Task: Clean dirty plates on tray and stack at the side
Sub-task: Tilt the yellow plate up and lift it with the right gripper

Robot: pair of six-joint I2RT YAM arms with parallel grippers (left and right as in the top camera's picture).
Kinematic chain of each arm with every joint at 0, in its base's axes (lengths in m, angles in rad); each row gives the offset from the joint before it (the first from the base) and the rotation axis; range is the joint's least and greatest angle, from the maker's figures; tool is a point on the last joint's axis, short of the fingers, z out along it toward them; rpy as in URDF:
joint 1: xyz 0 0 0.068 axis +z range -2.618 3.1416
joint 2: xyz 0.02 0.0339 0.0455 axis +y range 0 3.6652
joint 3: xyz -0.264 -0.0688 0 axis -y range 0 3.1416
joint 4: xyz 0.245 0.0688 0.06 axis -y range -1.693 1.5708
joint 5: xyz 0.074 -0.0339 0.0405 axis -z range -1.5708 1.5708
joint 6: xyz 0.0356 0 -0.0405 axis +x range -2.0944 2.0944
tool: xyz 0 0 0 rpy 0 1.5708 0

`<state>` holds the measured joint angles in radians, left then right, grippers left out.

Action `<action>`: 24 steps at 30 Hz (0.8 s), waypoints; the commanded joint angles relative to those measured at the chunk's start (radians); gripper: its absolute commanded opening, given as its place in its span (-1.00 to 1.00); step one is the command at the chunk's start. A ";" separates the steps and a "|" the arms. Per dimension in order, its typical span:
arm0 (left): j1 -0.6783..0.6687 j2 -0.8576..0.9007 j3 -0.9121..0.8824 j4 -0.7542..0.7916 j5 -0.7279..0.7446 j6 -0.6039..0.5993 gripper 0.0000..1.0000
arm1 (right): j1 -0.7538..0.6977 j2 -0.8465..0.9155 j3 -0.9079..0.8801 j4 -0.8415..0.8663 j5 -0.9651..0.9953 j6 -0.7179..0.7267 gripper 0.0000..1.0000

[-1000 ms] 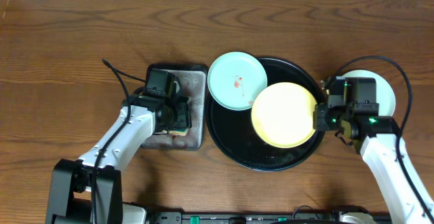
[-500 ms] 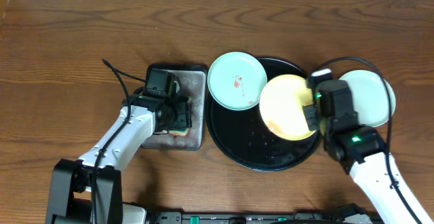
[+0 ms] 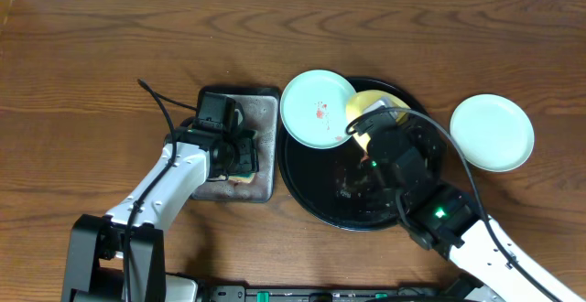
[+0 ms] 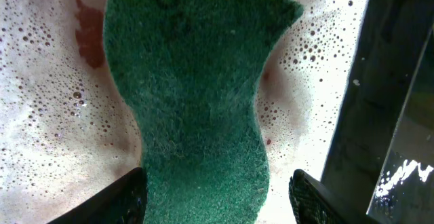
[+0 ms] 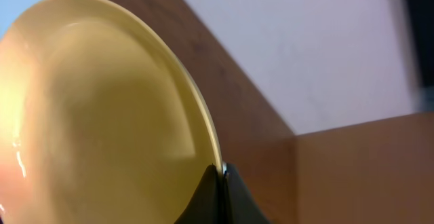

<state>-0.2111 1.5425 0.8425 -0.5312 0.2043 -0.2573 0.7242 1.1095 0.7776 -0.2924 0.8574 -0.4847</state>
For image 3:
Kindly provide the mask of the green scrub sponge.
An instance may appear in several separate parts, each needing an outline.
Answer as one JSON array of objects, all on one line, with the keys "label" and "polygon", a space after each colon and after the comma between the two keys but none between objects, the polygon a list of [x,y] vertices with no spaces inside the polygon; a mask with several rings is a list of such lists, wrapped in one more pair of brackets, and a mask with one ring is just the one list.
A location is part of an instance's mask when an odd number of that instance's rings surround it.
[{"label": "green scrub sponge", "polygon": [[239,183],[251,183],[259,170],[259,161],[256,148],[257,131],[245,129],[236,139],[239,163],[235,173],[229,179]]}]

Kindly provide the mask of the yellow plate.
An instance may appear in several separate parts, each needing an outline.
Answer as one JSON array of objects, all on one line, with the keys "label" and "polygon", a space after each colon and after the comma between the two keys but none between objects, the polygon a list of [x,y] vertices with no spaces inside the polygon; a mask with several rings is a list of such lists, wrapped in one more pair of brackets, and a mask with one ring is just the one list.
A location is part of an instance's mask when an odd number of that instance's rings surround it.
[{"label": "yellow plate", "polygon": [[[362,114],[371,112],[380,107],[401,107],[410,108],[405,102],[400,100],[397,96],[388,92],[378,90],[367,90],[357,92],[346,104],[345,114],[348,124]],[[397,123],[403,120],[406,113],[393,112],[391,113]],[[353,139],[362,148],[364,152],[367,151],[367,145],[370,142],[370,135],[365,133],[363,135],[354,134]]]}]

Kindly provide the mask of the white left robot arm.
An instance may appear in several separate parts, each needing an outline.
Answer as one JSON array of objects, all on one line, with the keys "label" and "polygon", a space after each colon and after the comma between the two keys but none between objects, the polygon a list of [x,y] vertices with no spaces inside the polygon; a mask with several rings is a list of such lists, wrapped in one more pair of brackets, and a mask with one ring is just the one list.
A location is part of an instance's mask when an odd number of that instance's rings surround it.
[{"label": "white left robot arm", "polygon": [[178,127],[138,186],[102,217],[73,225],[64,301],[193,301],[195,280],[166,271],[164,236],[191,194],[215,180],[258,172],[253,130]]}]

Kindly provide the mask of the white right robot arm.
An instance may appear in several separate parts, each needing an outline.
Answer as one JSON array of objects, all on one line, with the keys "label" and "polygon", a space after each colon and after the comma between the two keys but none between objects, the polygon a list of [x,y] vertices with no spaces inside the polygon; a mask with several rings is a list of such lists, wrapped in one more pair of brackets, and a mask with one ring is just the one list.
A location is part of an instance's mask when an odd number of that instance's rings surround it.
[{"label": "white right robot arm", "polygon": [[454,144],[452,138],[425,114],[403,113],[397,120],[393,109],[379,109],[355,129],[369,136],[371,167],[409,236],[504,301],[580,300],[507,235],[477,190],[467,194],[440,180],[431,165]]}]

